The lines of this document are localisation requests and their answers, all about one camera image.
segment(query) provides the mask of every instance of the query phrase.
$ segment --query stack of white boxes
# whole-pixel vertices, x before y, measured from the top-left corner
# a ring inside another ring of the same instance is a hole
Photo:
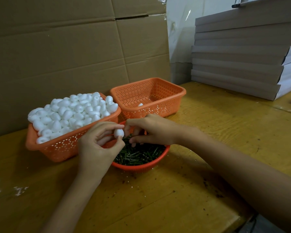
[[[275,100],[291,91],[291,0],[260,0],[195,21],[192,80]]]

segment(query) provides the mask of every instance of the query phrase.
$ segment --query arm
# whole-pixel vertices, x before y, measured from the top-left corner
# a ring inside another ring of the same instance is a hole
[[[194,151],[260,214],[291,232],[291,177],[215,141],[194,127],[156,115],[127,120],[126,124],[125,135],[130,126],[137,126],[130,140],[132,144],[179,144]],[[150,135],[139,135],[142,129]]]
[[[123,127],[124,125],[112,122],[97,123],[82,136],[79,140],[78,174],[41,230],[42,233],[74,231],[87,202],[125,143],[119,136],[112,148],[103,149],[101,146],[114,139],[113,136],[108,136],[114,129]]]

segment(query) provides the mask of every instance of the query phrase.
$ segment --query person's left hand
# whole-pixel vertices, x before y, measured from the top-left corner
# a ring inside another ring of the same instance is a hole
[[[80,156],[78,175],[86,179],[101,181],[125,143],[119,136],[113,147],[104,149],[101,146],[114,139],[110,135],[114,133],[115,129],[123,128],[124,125],[113,122],[100,122],[80,138],[78,142]]]

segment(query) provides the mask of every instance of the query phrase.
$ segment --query empty orange basket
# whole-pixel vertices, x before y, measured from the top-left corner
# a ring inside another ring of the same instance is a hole
[[[147,114],[166,117],[179,110],[186,90],[161,78],[149,78],[110,90],[126,119],[143,118]]]
[[[105,100],[106,96],[104,94],[100,93],[100,96]],[[33,128],[32,123],[30,123],[27,131],[26,148],[28,150],[39,150],[54,162],[64,161],[78,154],[78,139],[80,139],[88,129],[98,122],[111,121],[118,123],[118,115],[120,113],[121,109],[118,107],[118,109],[108,117],[102,118],[96,122],[42,144],[36,144],[38,133]]]

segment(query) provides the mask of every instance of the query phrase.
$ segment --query table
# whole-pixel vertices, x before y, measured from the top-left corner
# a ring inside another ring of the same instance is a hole
[[[291,176],[291,93],[277,101],[189,82],[168,118]],[[72,183],[78,157],[52,163],[24,147],[26,129],[0,137],[0,232],[36,232]],[[75,232],[230,232],[254,213],[209,165],[171,146],[153,170],[111,167]]]

